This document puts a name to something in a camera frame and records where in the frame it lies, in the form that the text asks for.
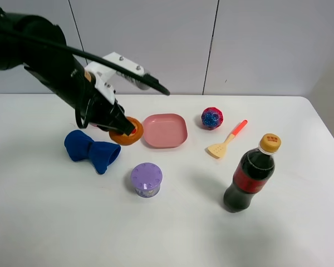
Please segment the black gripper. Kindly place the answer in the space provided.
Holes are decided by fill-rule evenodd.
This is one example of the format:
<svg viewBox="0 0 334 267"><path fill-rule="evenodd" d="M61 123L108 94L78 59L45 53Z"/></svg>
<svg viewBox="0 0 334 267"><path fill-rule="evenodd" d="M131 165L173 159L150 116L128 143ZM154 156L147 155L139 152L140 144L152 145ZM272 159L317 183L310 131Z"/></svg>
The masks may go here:
<svg viewBox="0 0 334 267"><path fill-rule="evenodd" d="M79 128L86 128L92 123L103 131L111 131L111 136L136 134L136 125L124 115L117 101L111 104L95 86L88 83L84 83L78 93L75 119Z"/></svg>

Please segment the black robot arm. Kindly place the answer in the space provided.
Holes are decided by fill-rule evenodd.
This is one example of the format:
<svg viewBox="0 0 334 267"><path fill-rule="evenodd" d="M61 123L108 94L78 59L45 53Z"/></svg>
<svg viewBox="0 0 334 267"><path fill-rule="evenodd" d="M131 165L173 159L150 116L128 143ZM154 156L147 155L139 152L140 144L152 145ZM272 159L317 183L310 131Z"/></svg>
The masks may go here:
<svg viewBox="0 0 334 267"><path fill-rule="evenodd" d="M66 45L61 28L47 19L6 13L0 8L0 71L23 65L25 70L75 110L79 128L89 124L121 135L135 133L108 80L112 73L92 62L83 67Z"/></svg>

